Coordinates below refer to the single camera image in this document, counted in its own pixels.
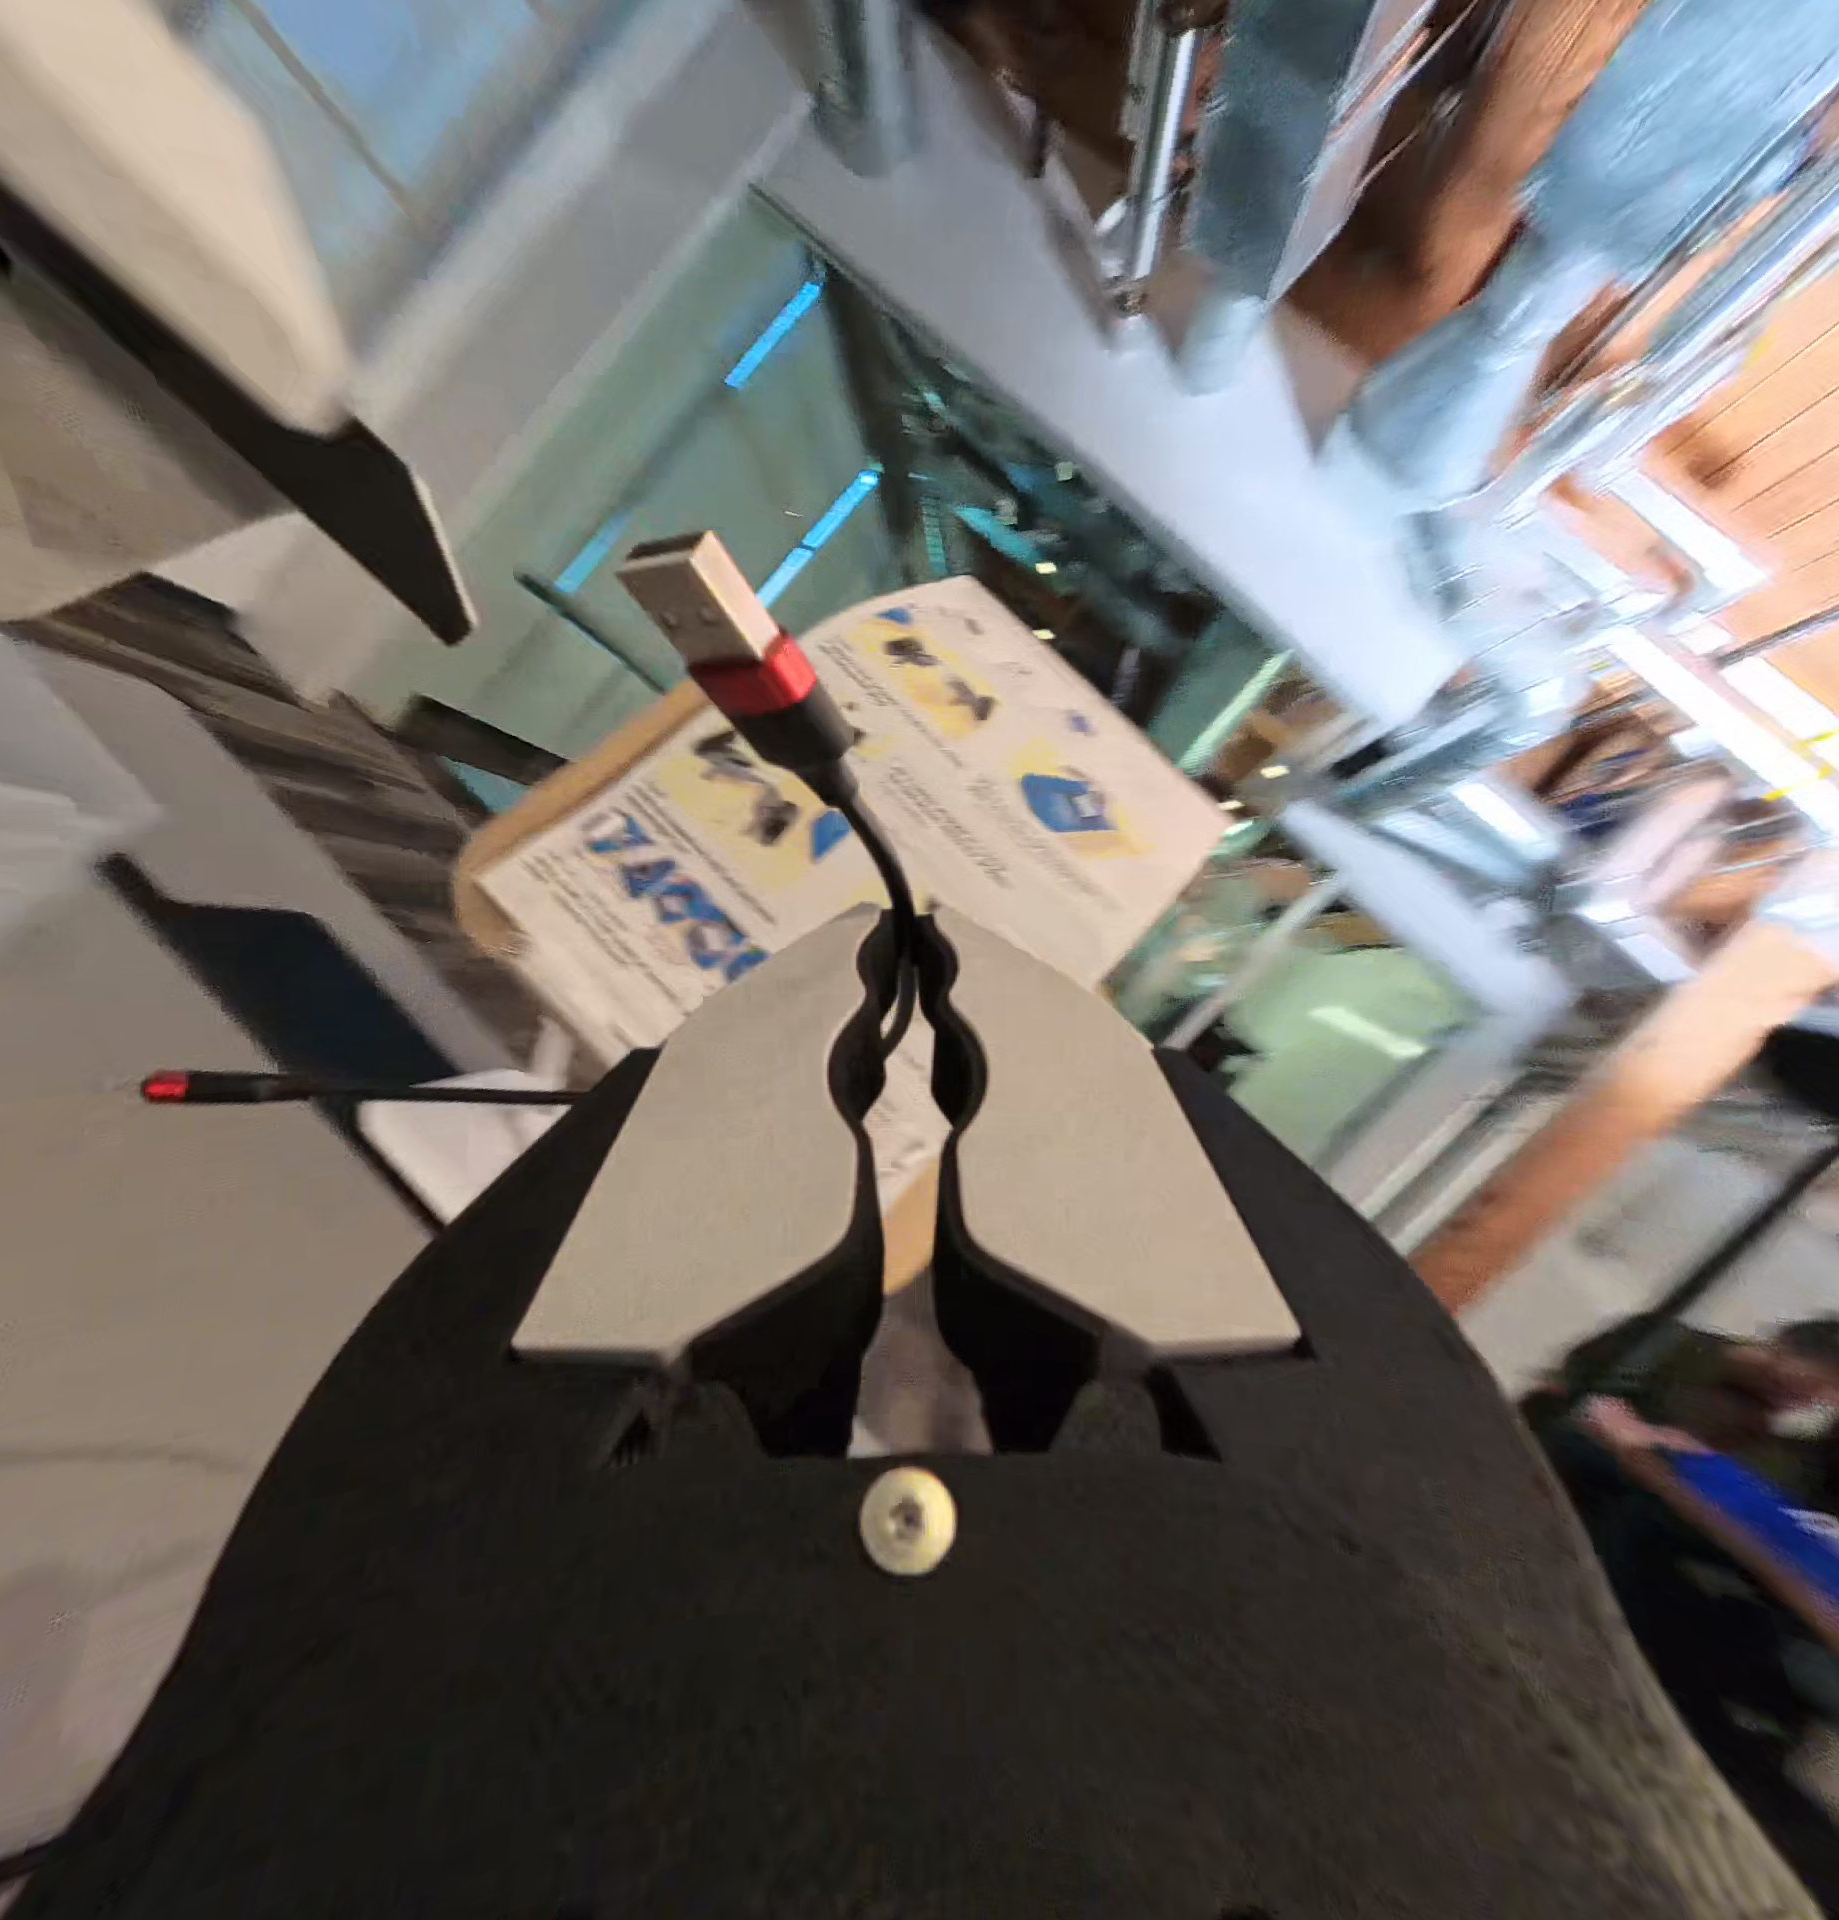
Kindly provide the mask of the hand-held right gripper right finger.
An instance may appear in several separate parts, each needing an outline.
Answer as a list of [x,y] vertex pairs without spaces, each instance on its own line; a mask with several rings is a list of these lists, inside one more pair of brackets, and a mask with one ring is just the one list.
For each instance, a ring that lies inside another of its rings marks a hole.
[[1290,1359],[1298,1321],[1154,1047],[963,912],[929,920],[948,1122],[934,1308],[998,1454],[1051,1450],[1095,1383]]

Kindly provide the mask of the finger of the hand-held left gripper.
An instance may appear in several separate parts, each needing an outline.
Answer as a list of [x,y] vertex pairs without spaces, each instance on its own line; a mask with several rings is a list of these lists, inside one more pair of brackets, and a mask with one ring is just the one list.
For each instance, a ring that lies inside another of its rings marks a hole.
[[474,608],[259,126],[144,2],[0,2],[0,269],[68,299],[438,640]]
[[0,269],[0,618],[35,618],[285,515],[86,314]]

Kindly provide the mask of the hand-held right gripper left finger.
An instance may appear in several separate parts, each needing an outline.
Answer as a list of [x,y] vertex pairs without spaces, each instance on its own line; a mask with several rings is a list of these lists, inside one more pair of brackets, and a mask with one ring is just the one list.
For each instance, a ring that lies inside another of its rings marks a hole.
[[648,1068],[513,1356],[725,1385],[768,1448],[844,1454],[884,1311],[882,1026],[869,905],[709,996]]

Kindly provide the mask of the black usb cable red plug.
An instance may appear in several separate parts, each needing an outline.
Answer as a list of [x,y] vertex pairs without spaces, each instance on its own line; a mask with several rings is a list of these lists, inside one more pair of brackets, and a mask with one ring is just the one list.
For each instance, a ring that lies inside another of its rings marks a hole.
[[[852,768],[855,730],[822,684],[804,648],[772,617],[716,534],[649,539],[622,564],[631,598],[664,631],[690,683],[758,759],[803,779],[835,809],[869,854],[886,893],[895,1002],[880,1034],[880,1058],[893,1062],[916,1004],[916,901],[882,822]],[[163,1068],[140,1079],[140,1101],[163,1109],[200,1108],[511,1108],[559,1112],[575,1101],[563,1089],[468,1089],[455,1083],[384,1085],[315,1079],[287,1071]]]

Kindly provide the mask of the printed instruction sheet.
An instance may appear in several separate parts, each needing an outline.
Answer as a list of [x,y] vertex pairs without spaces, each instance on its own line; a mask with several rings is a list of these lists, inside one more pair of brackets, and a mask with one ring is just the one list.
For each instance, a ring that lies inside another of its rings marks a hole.
[[[799,647],[856,730],[852,766],[920,905],[963,912],[1090,989],[1225,831],[1219,807],[978,582],[860,603]],[[814,857],[835,828],[860,850],[810,800]]]

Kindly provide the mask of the blue storage bin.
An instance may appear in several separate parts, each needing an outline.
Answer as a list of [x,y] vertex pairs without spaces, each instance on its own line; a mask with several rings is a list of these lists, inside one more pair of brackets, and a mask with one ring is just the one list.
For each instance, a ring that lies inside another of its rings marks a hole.
[[1774,1482],[1714,1450],[1664,1450],[1661,1461],[1727,1542],[1749,1546],[1807,1598],[1839,1618],[1839,1521],[1799,1506]]

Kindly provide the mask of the wooden post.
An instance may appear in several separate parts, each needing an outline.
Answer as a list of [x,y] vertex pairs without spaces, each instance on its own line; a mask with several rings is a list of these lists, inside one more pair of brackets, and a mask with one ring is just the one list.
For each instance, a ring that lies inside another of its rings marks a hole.
[[1644,1146],[1738,1077],[1766,1036],[1839,988],[1839,957],[1784,925],[1727,935],[1414,1251],[1442,1308],[1506,1283]]

